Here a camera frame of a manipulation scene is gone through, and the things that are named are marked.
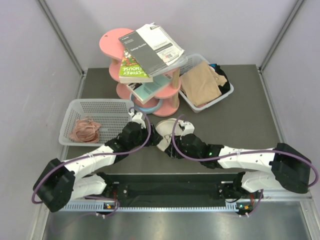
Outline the white mesh laundry bag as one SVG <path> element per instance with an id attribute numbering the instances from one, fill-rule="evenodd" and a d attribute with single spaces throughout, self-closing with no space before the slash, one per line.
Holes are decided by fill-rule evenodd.
<path id="1" fill-rule="evenodd" d="M 173 131 L 174 131 L 174 135 L 177 136 L 179 120 L 177 121 L 176 126 L 174 127 L 176 120 L 177 120 L 176 118 L 169 118 L 167 120 L 162 120 L 155 127 L 155 130 L 163 137 L 161 142 L 157 145 L 157 148 L 162 152 L 164 152 L 165 149 L 171 143 Z"/>

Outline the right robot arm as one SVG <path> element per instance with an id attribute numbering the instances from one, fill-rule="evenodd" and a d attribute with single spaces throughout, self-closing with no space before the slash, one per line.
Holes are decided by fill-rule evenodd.
<path id="1" fill-rule="evenodd" d="M 166 134 L 160 147 L 173 159 L 188 159 L 208 169 L 243 169 L 233 181 L 239 198 L 262 189 L 285 189 L 305 194 L 309 188 L 311 161 L 286 143 L 262 150 L 207 144 L 196 135 Z"/>

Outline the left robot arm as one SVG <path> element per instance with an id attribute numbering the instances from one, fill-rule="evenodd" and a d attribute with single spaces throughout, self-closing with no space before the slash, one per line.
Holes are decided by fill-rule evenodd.
<path id="1" fill-rule="evenodd" d="M 91 152 L 70 160 L 54 158 L 49 161 L 33 186 L 32 196 L 39 197 L 52 213 L 74 199 L 90 195 L 109 198 L 113 185 L 106 175 L 94 172 L 118 163 L 143 147 L 156 146 L 162 140 L 153 124 L 143 128 L 131 121 L 115 138 Z"/>

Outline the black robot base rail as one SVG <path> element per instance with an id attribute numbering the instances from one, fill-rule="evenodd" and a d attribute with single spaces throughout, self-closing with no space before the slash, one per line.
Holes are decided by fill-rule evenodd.
<path id="1" fill-rule="evenodd" d="M 108 174 L 102 196 L 121 207 L 224 207 L 240 199 L 232 173 Z"/>

